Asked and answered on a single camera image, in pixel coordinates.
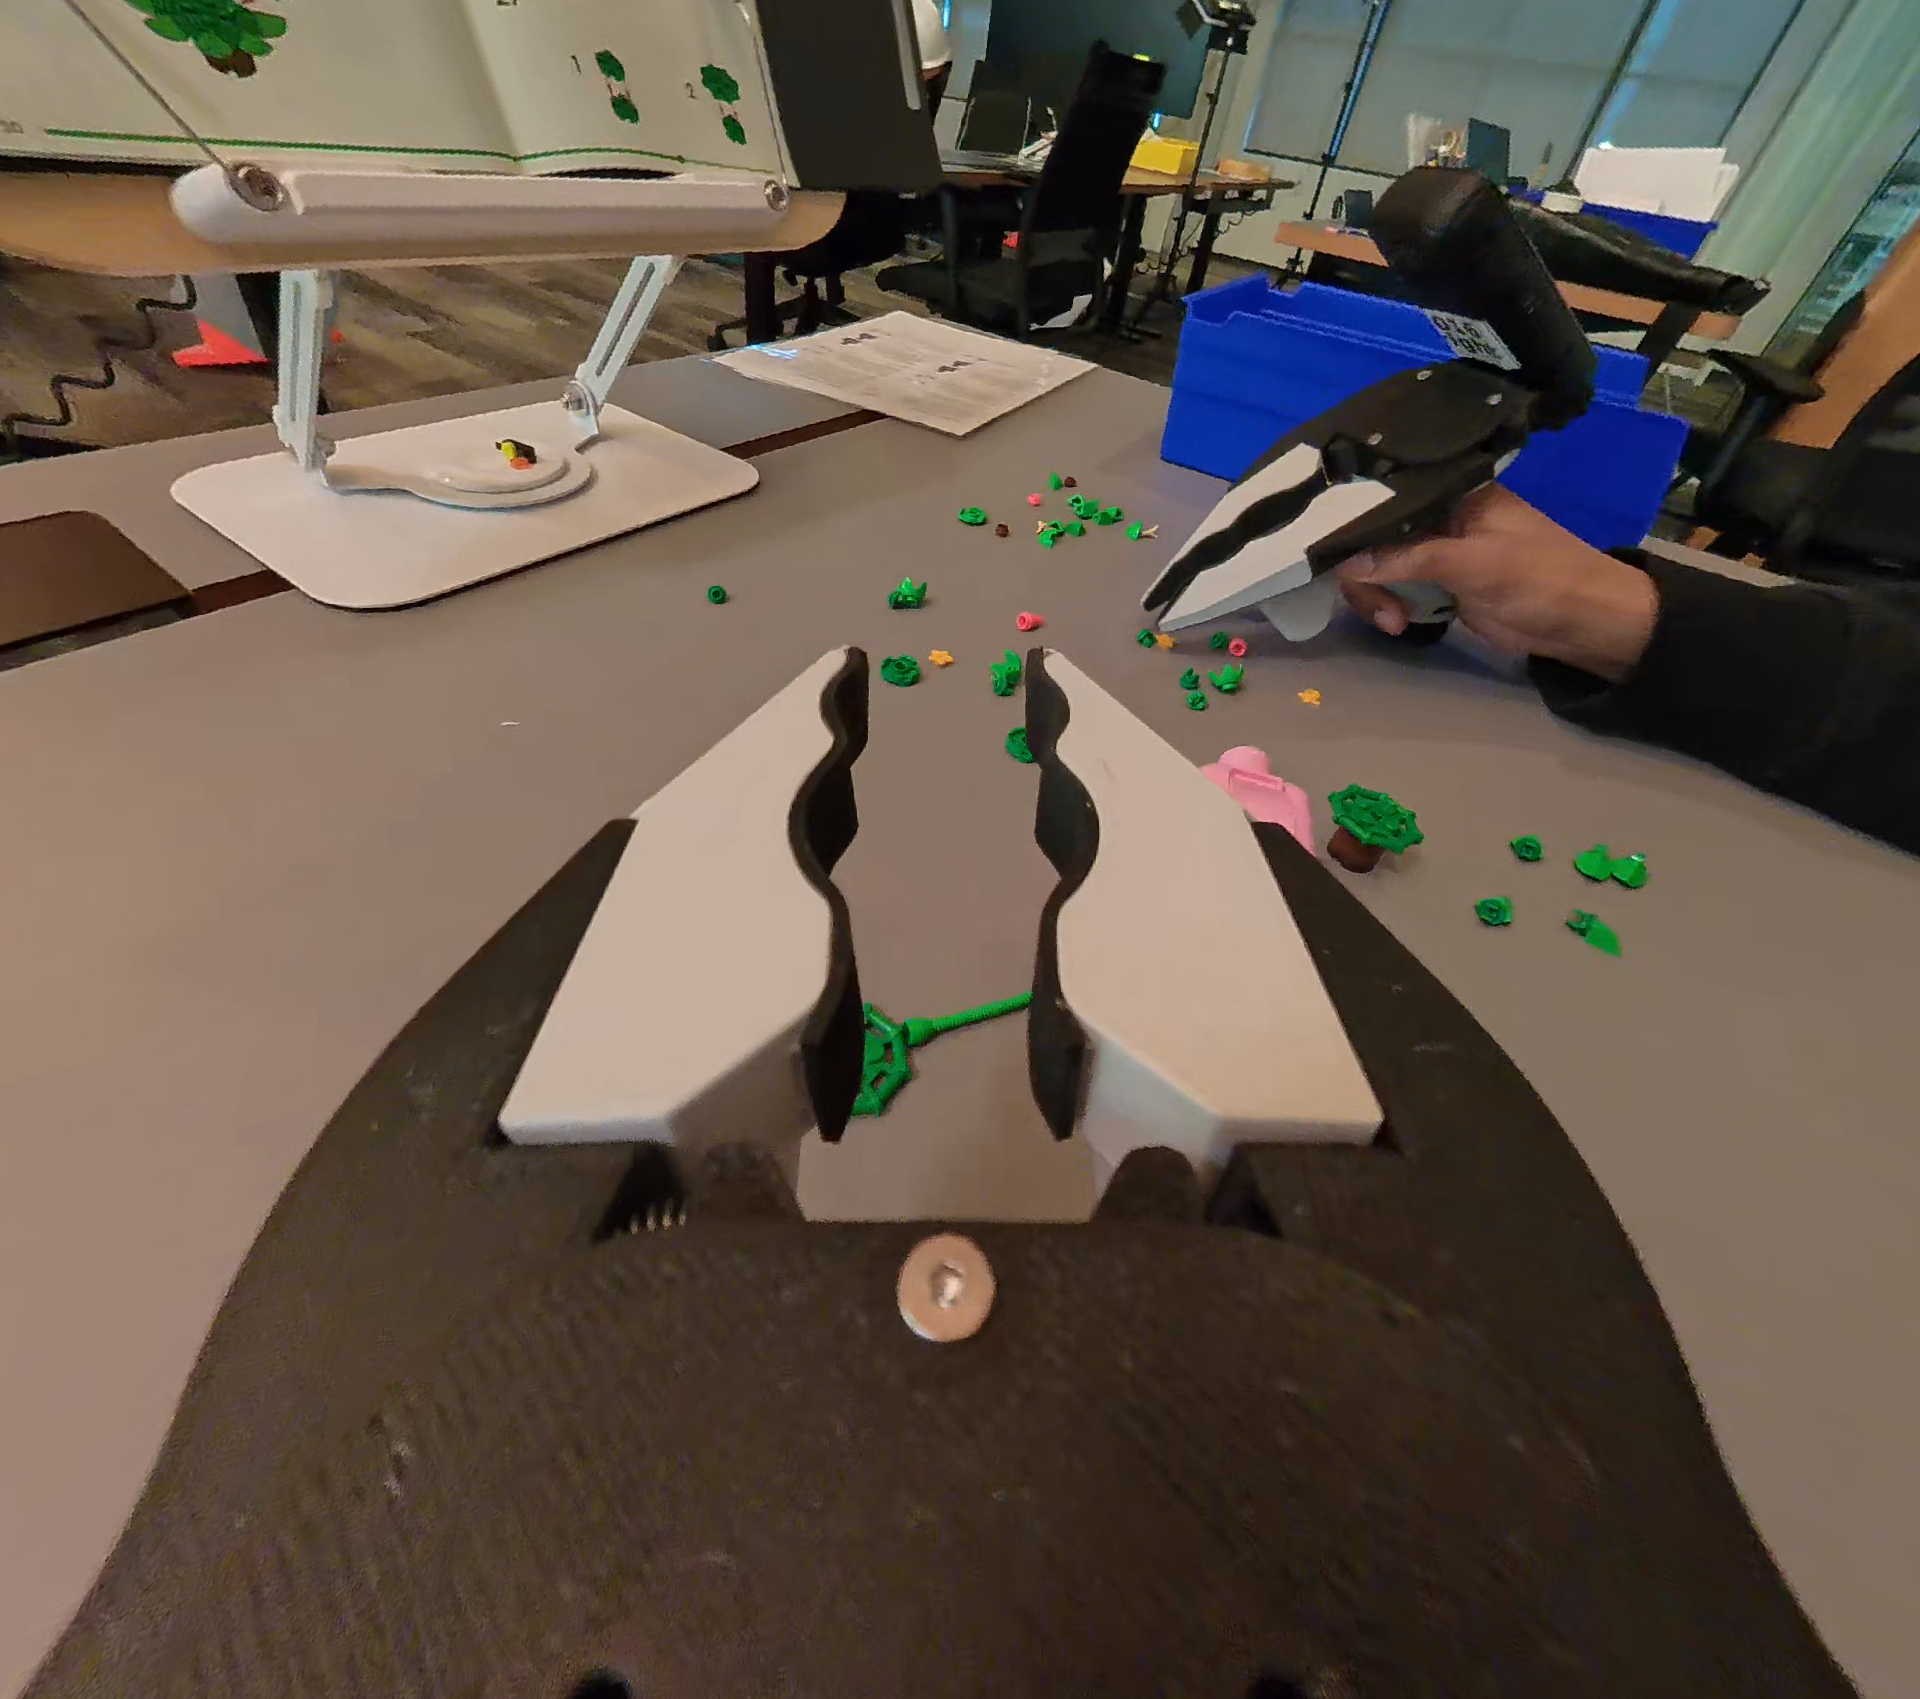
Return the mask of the blue storage bin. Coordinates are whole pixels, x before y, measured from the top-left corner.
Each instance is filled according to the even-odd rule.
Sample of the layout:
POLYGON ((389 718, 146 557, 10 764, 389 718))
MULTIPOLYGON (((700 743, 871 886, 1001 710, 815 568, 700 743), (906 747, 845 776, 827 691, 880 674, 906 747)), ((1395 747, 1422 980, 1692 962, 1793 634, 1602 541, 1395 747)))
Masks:
POLYGON ((1515 186, 1509 202, 1537 205, 1541 211, 1558 215, 1564 221, 1578 221, 1585 225, 1608 222, 1621 228, 1624 238, 1662 245, 1684 259, 1698 259, 1700 248, 1718 232, 1718 221, 1678 216, 1667 211, 1652 211, 1644 205, 1615 205, 1594 198, 1549 194, 1537 186, 1515 186))
MULTIPOLYGON (((1187 294, 1162 461, 1232 482, 1278 441, 1388 375, 1451 361, 1405 299, 1266 274, 1187 294)), ((1645 402, 1638 351, 1597 345, 1597 397, 1565 428, 1537 432, 1504 485, 1602 551, 1655 525, 1688 441, 1685 418, 1645 402)))

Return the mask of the person's right forearm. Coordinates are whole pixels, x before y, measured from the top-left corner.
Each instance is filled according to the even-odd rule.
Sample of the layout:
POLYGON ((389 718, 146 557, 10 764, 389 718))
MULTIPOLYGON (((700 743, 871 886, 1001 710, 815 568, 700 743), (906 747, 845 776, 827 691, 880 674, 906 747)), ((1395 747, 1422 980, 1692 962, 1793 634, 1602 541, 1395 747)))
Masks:
POLYGON ((1621 560, 1655 587, 1652 641, 1617 681, 1532 658, 1549 710, 1917 851, 1917 583, 1764 587, 1621 560))

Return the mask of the wooden post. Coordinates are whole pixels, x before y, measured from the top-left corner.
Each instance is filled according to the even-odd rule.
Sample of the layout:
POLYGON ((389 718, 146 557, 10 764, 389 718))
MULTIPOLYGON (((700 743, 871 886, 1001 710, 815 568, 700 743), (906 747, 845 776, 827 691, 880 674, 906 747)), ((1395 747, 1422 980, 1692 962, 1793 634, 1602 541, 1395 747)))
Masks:
POLYGON ((1850 422, 1917 358, 1917 225, 1863 292, 1861 321, 1817 371, 1821 397, 1798 405, 1777 437, 1831 448, 1850 422))

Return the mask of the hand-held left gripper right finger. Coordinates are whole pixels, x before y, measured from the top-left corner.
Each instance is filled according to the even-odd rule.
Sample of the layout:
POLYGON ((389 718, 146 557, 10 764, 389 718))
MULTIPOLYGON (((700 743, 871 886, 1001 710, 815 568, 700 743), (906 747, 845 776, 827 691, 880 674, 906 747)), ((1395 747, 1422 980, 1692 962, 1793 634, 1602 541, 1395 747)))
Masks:
POLYGON ((1027 1075, 1057 1140, 1165 1146, 1215 1182, 1250 1145, 1371 1146, 1385 1113, 1253 820, 1064 653, 1026 654, 1036 843, 1027 1075))

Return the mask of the white book stand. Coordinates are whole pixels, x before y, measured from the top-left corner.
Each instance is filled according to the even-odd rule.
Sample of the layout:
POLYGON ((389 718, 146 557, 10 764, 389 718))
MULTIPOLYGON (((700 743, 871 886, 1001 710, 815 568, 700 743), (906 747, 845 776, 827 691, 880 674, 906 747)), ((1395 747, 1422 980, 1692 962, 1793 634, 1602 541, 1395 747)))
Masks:
POLYGON ((841 192, 784 176, 509 176, 342 161, 203 162, 173 179, 3 176, 3 252, 102 274, 276 271, 276 448, 203 464, 173 501, 309 601, 419 607, 542 560, 744 497, 758 474, 615 401, 680 262, 788 252, 841 192), (559 394, 339 441, 319 410, 335 274, 528 256, 628 256, 585 364, 559 394), (509 470, 498 437, 542 451, 509 470))

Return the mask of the black bag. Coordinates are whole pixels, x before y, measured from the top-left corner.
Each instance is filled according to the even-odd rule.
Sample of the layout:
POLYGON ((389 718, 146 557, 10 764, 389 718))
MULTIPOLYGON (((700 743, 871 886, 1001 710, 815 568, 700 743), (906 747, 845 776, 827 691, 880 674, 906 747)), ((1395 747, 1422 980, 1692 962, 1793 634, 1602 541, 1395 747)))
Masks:
POLYGON ((1551 211, 1526 198, 1506 202, 1555 281, 1738 321, 1773 292, 1764 277, 1700 267, 1608 216, 1551 211))

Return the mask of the green web piece with stem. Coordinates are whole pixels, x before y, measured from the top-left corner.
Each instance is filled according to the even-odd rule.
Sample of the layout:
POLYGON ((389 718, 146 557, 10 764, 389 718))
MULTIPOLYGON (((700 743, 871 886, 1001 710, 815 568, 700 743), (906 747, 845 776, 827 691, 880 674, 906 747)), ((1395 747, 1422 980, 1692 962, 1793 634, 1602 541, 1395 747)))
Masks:
POLYGON ((970 1030, 974 1024, 990 1024, 997 1019, 1023 1016, 1031 1006, 1034 994, 1020 992, 976 1006, 956 1010, 950 1016, 907 1016, 893 1019, 873 1002, 861 1010, 861 1085, 853 1099, 853 1117, 880 1117, 891 1109, 898 1089, 916 1079, 914 1056, 947 1039, 950 1032, 970 1030))

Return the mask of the person's right hand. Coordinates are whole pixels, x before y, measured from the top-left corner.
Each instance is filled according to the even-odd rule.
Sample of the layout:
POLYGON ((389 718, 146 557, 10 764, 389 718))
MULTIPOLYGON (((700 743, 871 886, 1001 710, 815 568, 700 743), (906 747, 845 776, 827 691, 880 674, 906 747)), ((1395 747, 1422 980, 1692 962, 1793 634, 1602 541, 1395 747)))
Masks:
POLYGON ((1381 631, 1411 628, 1409 593, 1435 587, 1466 628, 1506 654, 1627 677, 1661 620, 1661 593, 1634 563, 1597 551, 1504 485, 1484 485, 1435 535, 1361 551, 1342 598, 1381 631))

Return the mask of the green web wheel piece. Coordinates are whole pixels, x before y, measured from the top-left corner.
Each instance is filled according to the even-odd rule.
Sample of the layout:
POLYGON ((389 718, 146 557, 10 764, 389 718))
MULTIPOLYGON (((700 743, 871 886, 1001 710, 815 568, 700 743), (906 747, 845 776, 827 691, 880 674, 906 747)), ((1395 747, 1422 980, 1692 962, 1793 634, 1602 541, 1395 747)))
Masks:
POLYGON ((1333 827, 1342 823, 1355 836, 1388 847, 1388 856, 1403 856, 1405 850, 1425 843, 1425 829, 1411 807, 1362 784, 1333 790, 1329 794, 1329 813, 1333 827))

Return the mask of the laminated paper sheet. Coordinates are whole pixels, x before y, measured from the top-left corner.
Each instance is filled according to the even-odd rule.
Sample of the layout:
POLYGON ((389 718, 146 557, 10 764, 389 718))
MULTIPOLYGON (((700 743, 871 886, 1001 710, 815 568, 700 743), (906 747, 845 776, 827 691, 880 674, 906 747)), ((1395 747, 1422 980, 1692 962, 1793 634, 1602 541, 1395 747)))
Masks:
POLYGON ((711 358, 755 384, 841 401, 860 412, 964 437, 1064 388, 1093 367, 1047 345, 887 312, 805 337, 711 358))

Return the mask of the pink toy brick watering can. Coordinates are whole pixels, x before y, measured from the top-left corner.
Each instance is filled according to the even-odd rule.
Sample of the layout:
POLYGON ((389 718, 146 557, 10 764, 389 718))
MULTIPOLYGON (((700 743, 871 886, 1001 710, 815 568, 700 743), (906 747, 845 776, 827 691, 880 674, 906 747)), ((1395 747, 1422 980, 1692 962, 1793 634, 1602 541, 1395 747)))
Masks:
POLYGON ((1279 776, 1260 747, 1232 747, 1200 773, 1258 823, 1272 823, 1309 856, 1316 851, 1315 807, 1309 793, 1279 776))

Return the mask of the white paper stack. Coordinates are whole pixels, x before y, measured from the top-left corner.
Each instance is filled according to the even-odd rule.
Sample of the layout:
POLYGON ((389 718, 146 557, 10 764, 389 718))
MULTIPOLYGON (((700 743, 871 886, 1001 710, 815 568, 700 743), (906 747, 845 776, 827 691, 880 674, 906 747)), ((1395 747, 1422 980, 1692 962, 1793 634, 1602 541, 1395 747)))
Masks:
POLYGON ((1722 149, 1615 142, 1582 152, 1572 174, 1582 199, 1688 222, 1718 222, 1738 179, 1741 162, 1722 149))

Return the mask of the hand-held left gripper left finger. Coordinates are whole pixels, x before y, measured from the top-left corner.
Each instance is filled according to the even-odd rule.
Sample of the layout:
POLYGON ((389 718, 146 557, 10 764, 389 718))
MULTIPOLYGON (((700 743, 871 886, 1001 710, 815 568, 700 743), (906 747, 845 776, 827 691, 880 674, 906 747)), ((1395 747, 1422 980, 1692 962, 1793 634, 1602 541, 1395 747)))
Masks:
POLYGON ((834 871, 871 658, 834 645, 644 797, 498 1113, 521 1146, 841 1140, 867 1019, 834 871))

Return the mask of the open laptop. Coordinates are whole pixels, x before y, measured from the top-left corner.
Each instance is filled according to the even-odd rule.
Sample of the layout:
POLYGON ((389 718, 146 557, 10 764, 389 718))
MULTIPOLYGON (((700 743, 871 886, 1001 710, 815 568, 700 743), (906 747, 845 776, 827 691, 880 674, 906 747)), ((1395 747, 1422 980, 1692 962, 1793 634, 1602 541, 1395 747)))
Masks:
POLYGON ((1014 156, 1047 129, 1044 105, 1034 99, 1017 71, 976 59, 956 131, 956 152, 1014 156))

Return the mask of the black office chair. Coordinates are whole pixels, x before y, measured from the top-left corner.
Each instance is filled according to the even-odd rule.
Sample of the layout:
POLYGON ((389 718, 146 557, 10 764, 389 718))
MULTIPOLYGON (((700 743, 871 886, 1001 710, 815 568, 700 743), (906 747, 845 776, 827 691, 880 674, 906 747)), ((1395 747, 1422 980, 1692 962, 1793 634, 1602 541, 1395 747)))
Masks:
POLYGON ((1684 448, 1692 523, 1727 557, 1760 554, 1790 578, 1914 580, 1917 361, 1866 397, 1834 447, 1803 447, 1767 422, 1811 402, 1817 381, 1722 345, 1710 358, 1738 377, 1741 410, 1718 437, 1684 448))
POLYGON ((881 267, 877 289, 1014 339, 1099 312, 1123 179, 1162 82, 1162 63, 1096 41, 1039 168, 941 186, 936 256, 881 267))

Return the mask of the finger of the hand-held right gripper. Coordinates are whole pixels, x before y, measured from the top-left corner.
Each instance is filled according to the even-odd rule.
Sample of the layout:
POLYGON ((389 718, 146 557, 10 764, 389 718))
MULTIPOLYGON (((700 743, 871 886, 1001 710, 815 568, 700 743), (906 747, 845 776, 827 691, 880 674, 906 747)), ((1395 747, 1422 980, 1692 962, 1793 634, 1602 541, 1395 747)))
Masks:
POLYGON ((1332 551, 1332 544, 1361 535, 1358 544, 1365 547, 1391 535, 1396 518, 1405 511, 1403 502, 1405 495, 1383 481, 1329 481, 1329 492, 1292 530, 1243 550, 1226 565, 1202 574, 1185 598, 1162 598, 1160 573, 1142 594, 1142 615, 1160 631, 1212 628, 1220 620, 1260 615, 1266 607, 1310 590, 1322 574, 1316 560, 1342 563, 1349 557, 1346 551, 1332 551))
POLYGON ((1300 441, 1278 447, 1197 525, 1162 568, 1162 598, 1185 598, 1190 587, 1233 560, 1243 550, 1292 530, 1329 492, 1322 447, 1300 441))

